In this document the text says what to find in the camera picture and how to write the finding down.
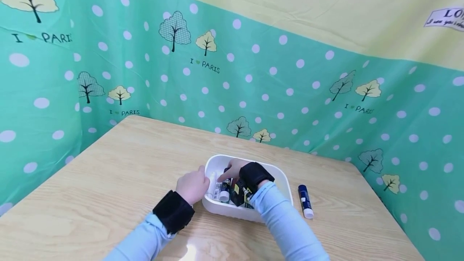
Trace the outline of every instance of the white polka dot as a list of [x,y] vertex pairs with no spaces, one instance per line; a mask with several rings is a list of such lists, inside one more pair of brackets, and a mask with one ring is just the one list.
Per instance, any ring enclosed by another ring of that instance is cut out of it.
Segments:
[[422,85],[422,84],[416,85],[416,86],[414,87],[414,90],[415,90],[417,93],[424,92],[424,90],[425,90],[425,85]]
[[453,85],[454,86],[462,86],[462,85],[464,85],[464,77],[454,78]]
[[170,50],[169,50],[169,48],[167,46],[163,46],[161,48],[161,51],[163,52],[163,54],[169,54],[169,52],[170,52]]
[[92,12],[98,16],[98,17],[102,17],[103,16],[103,10],[100,6],[98,5],[94,5],[92,6]]
[[443,143],[447,144],[453,139],[453,136],[451,135],[445,135],[443,136]]
[[37,162],[30,162],[23,167],[24,173],[31,173],[37,169]]
[[279,44],[286,44],[287,43],[287,36],[286,35],[281,35],[279,37]]
[[190,4],[190,12],[193,14],[198,13],[198,6],[195,3]]
[[407,223],[407,216],[406,216],[406,214],[402,213],[402,214],[400,215],[400,219],[401,219],[401,222],[402,222],[403,224],[406,224],[406,223]]
[[457,200],[454,202],[454,208],[459,212],[459,213],[464,213],[464,201]]
[[64,137],[64,131],[63,130],[57,130],[52,134],[52,138],[55,140],[61,139]]
[[429,193],[427,193],[427,191],[421,191],[419,196],[421,200],[425,201],[429,197]]
[[429,235],[432,240],[439,241],[441,239],[440,231],[438,231],[436,228],[430,228]]
[[15,66],[19,66],[20,68],[24,68],[25,66],[29,65],[29,59],[27,56],[24,56],[23,54],[10,54],[10,63],[12,63]]
[[409,141],[412,143],[416,143],[419,140],[419,136],[417,135],[409,135]]
[[429,114],[431,116],[438,116],[440,114],[440,108],[438,107],[432,107],[429,109]]
[[443,171],[446,172],[446,173],[450,173],[453,171],[453,164],[450,162],[450,163],[447,163],[445,164],[445,166],[443,167]]
[[299,59],[296,61],[296,67],[297,68],[303,68],[305,66],[305,61],[302,59]]
[[229,62],[233,62],[233,60],[235,59],[235,56],[232,54],[232,53],[228,53],[227,54],[227,60]]
[[239,28],[241,28],[241,26],[242,26],[242,22],[241,22],[239,19],[235,19],[235,20],[232,22],[232,26],[233,26],[233,28],[235,28],[235,29],[239,29]]
[[122,35],[124,36],[125,39],[129,40],[132,38],[132,34],[130,32],[128,32],[127,30],[125,30]]
[[0,132],[0,142],[10,142],[16,138],[16,133],[13,130],[5,130]]
[[34,106],[36,106],[39,109],[45,109],[49,105],[50,101],[45,97],[38,97],[36,100],[34,100]]
[[420,170],[427,170],[429,164],[426,163],[425,161],[422,161],[421,163],[419,163],[419,169]]
[[82,57],[80,56],[80,54],[74,53],[74,62],[79,62],[81,59]]
[[330,51],[327,51],[327,53],[325,54],[325,58],[327,60],[332,60],[335,56],[335,53],[333,50],[330,50]]
[[131,4],[131,2],[129,0],[121,0],[121,3],[124,5],[124,6],[129,6],[129,4]]

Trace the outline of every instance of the black object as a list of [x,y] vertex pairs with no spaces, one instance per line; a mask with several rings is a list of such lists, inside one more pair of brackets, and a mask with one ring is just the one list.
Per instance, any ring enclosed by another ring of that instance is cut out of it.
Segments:
[[250,162],[240,169],[238,173],[239,180],[243,180],[246,187],[255,194],[258,191],[258,185],[264,180],[274,181],[275,178],[257,162]]
[[195,210],[176,191],[169,191],[153,208],[168,234],[175,234],[192,220]]

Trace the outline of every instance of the black wrist strap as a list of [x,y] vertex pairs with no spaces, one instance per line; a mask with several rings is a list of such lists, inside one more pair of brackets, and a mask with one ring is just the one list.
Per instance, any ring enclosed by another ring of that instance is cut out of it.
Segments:
[[153,214],[158,217],[168,234],[175,234],[185,228],[194,213],[190,204],[175,191],[169,191],[153,208]]

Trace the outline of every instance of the wooden table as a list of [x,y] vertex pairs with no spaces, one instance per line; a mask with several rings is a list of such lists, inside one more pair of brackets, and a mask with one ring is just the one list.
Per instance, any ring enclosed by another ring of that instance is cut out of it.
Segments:
[[[352,164],[129,116],[0,218],[0,260],[101,260],[177,178],[223,153],[275,164],[295,207],[306,184],[307,220],[335,260],[423,260]],[[195,204],[192,222],[157,260],[281,260],[263,224]]]

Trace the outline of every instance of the hand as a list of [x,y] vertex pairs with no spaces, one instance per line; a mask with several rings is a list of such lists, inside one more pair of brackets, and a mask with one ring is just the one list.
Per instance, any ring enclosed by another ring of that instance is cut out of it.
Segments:
[[198,170],[189,172],[177,180],[175,191],[190,206],[201,200],[209,187],[209,178],[205,177],[205,166],[198,167]]

